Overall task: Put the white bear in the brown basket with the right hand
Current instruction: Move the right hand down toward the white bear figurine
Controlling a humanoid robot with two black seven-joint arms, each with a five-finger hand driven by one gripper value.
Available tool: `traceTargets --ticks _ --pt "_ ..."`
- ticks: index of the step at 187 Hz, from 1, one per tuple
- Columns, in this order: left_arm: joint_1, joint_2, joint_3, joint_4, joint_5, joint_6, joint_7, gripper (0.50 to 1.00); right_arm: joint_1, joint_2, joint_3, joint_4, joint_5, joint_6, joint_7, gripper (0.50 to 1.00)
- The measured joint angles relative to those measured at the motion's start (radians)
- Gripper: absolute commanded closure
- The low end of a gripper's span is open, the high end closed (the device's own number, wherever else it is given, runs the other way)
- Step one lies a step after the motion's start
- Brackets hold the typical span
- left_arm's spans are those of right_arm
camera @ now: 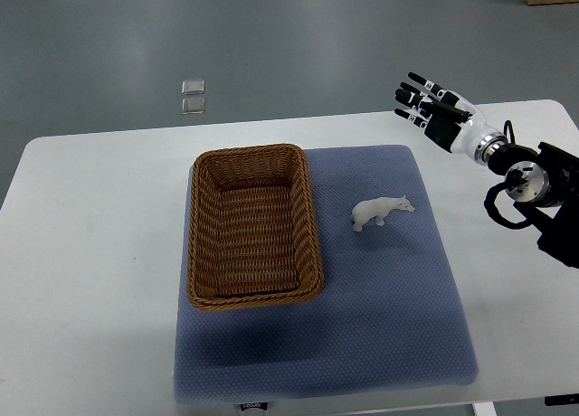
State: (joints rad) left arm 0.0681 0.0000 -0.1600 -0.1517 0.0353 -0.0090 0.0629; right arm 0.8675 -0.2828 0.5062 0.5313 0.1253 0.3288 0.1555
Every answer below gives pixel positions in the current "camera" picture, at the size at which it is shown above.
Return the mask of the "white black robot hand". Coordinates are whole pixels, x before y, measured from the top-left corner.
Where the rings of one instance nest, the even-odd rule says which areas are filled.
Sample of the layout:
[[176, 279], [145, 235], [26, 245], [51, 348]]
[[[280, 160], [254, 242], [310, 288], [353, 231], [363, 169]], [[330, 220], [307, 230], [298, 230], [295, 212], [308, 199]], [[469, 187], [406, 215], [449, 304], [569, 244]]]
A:
[[409, 82], [395, 91], [404, 106], [394, 113], [422, 130], [435, 145], [451, 154], [462, 154], [479, 165], [508, 140], [490, 126], [485, 115], [459, 93], [410, 72]]

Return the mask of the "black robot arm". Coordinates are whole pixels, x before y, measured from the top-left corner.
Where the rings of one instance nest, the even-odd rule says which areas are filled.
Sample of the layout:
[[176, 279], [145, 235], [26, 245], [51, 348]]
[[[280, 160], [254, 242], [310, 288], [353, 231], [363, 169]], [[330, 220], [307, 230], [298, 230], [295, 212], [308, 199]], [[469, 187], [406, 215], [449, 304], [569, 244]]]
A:
[[[491, 220], [510, 229], [539, 230], [540, 251], [568, 267], [578, 267], [578, 157], [546, 142], [535, 151], [515, 141], [512, 122], [484, 152], [491, 172], [503, 181], [489, 188], [484, 207]], [[512, 222], [501, 215], [496, 200], [505, 192], [524, 216]]]

